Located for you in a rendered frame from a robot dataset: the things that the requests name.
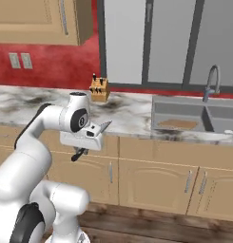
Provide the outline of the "black-handled kitchen knife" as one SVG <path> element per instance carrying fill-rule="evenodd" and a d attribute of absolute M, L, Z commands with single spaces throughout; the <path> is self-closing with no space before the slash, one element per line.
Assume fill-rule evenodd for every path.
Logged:
<path fill-rule="evenodd" d="M 111 121 L 104 122 L 101 125 L 92 123 L 90 127 L 84 128 L 76 134 L 81 136 L 87 136 L 87 137 L 97 137 L 99 134 L 103 136 L 104 131 L 108 128 L 110 124 Z M 72 161 L 76 161 L 83 154 L 86 155 L 87 152 L 89 151 L 88 149 L 79 148 L 79 147 L 74 147 L 74 149 L 75 149 L 75 154 L 71 157 Z"/>

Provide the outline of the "grey wall outlet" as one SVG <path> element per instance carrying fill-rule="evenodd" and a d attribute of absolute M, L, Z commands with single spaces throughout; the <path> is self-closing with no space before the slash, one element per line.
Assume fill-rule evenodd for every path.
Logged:
<path fill-rule="evenodd" d="M 9 57 L 10 57 L 11 67 L 14 68 L 14 69 L 19 69 L 21 66 L 20 66 L 18 54 L 17 53 L 10 53 Z"/>
<path fill-rule="evenodd" d="M 29 53 L 21 54 L 24 69 L 32 69 L 32 61 Z"/>

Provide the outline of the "grey steel sink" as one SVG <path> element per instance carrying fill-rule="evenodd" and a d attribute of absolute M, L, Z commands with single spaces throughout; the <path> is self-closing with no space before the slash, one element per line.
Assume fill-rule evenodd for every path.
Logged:
<path fill-rule="evenodd" d="M 197 122 L 190 131 L 224 133 L 233 130 L 233 100 L 153 96 L 151 108 L 151 129 L 187 130 L 159 126 L 169 119 Z"/>

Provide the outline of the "tan base cabinet door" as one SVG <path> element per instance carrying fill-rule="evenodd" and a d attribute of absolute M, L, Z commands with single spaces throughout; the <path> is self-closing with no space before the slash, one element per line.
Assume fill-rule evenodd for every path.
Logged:
<path fill-rule="evenodd" d="M 192 171 L 188 193 L 184 192 Z M 197 166 L 135 159 L 119 159 L 119 203 L 121 206 L 185 215 Z"/>
<path fill-rule="evenodd" d="M 113 183 L 108 167 L 112 162 Z M 65 182 L 87 190 L 92 202 L 117 205 L 119 203 L 118 159 L 100 156 L 81 156 L 72 161 L 68 153 L 52 153 L 49 180 Z"/>
<path fill-rule="evenodd" d="M 207 172 L 204 193 L 199 189 Z M 233 171 L 201 167 L 187 209 L 188 215 L 233 221 Z"/>

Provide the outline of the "grey-framed window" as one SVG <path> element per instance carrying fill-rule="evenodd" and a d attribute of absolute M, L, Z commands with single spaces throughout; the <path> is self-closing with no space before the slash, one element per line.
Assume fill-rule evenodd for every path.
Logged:
<path fill-rule="evenodd" d="M 233 0 L 97 0 L 101 74 L 116 88 L 233 93 Z"/>

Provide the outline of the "tan drawer front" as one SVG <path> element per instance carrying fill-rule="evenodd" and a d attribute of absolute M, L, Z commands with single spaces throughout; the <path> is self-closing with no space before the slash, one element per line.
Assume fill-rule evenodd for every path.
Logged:
<path fill-rule="evenodd" d="M 22 127 L 0 125 L 0 145 L 13 147 Z"/>
<path fill-rule="evenodd" d="M 52 152 L 73 153 L 75 149 L 71 146 L 63 145 L 60 142 L 60 133 L 58 131 L 47 130 L 40 136 L 40 141 L 45 144 Z M 116 136 L 104 135 L 103 148 L 101 151 L 89 150 L 89 156 L 113 157 L 119 155 L 119 138 Z"/>

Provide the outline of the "tan sink front panel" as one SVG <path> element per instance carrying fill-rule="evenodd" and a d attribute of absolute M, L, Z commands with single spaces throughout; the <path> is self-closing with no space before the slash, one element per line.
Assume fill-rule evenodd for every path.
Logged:
<path fill-rule="evenodd" d="M 233 146 L 120 137 L 122 159 L 233 170 Z"/>

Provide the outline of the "wooden knife block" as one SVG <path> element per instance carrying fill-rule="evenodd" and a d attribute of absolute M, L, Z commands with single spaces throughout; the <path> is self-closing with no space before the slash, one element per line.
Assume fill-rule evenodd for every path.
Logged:
<path fill-rule="evenodd" d="M 108 79 L 97 77 L 96 74 L 93 74 L 89 91 L 94 102 L 105 103 L 110 94 Z"/>

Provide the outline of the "grey curved tap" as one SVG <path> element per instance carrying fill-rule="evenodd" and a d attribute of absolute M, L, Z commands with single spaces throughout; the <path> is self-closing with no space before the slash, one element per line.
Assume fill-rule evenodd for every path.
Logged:
<path fill-rule="evenodd" d="M 213 77 L 216 77 L 216 83 L 215 83 L 214 88 L 211 87 Z M 209 70 L 207 84 L 206 84 L 206 87 L 204 89 L 204 96 L 203 96 L 203 102 L 204 103 L 206 103 L 208 101 L 208 98 L 211 94 L 219 94 L 220 93 L 220 85 L 221 85 L 220 67 L 218 65 L 214 65 Z"/>

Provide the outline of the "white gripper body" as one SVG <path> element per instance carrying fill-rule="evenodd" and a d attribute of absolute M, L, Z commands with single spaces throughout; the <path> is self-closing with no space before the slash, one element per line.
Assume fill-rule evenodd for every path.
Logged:
<path fill-rule="evenodd" d="M 103 147 L 103 136 L 99 134 L 97 137 L 87 137 L 69 132 L 61 132 L 60 142 L 67 146 L 100 151 Z"/>

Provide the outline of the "brown wooden cutting board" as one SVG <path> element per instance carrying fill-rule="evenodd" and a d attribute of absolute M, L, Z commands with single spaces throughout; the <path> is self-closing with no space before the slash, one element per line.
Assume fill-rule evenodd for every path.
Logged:
<path fill-rule="evenodd" d="M 174 119 L 160 121 L 158 123 L 158 125 L 162 127 L 187 129 L 187 130 L 195 128 L 197 124 L 198 123 L 196 121 L 185 121 L 185 120 L 174 120 Z"/>

